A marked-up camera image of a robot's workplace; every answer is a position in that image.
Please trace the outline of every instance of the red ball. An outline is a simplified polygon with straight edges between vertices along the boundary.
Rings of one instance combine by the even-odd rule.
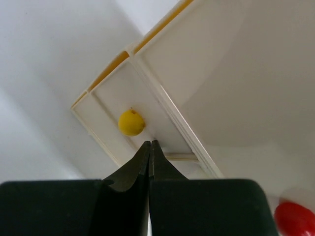
[[[315,214],[299,204],[281,203],[274,217],[284,236],[315,236]]]

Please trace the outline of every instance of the yellow ball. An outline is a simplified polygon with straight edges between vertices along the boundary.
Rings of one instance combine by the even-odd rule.
[[[119,118],[118,127],[120,131],[128,136],[136,136],[146,126],[142,117],[134,110],[128,110]]]

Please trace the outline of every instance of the yellow trim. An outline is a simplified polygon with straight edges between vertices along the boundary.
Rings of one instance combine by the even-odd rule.
[[[107,67],[103,72],[97,77],[96,80],[90,85],[88,91],[90,92],[94,89],[106,76],[108,76],[117,66],[119,66],[124,60],[129,57],[129,54],[126,51],[120,53]]]
[[[156,36],[167,24],[169,24],[179,13],[181,13],[193,0],[185,0],[175,11],[173,11],[163,22],[160,23],[151,33],[145,36],[142,42],[135,47],[133,53],[136,54],[154,36]]]
[[[87,95],[87,92],[86,92],[86,91],[84,91],[84,93],[79,96],[79,98],[78,98],[78,99],[74,102],[74,104],[71,106],[71,109],[74,108],[74,106],[77,105],[77,103],[78,103],[85,95]]]

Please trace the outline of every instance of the white plastic box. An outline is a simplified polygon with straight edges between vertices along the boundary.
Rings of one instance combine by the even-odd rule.
[[[181,1],[72,110],[119,164],[156,138],[170,155],[195,154],[211,177],[252,178],[270,199],[314,210],[314,9]],[[148,123],[135,138],[117,129],[131,106]]]

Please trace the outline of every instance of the white wall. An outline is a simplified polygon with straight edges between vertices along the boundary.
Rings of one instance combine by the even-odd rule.
[[[172,7],[142,2],[0,1],[0,182],[99,178],[117,168],[69,108]]]

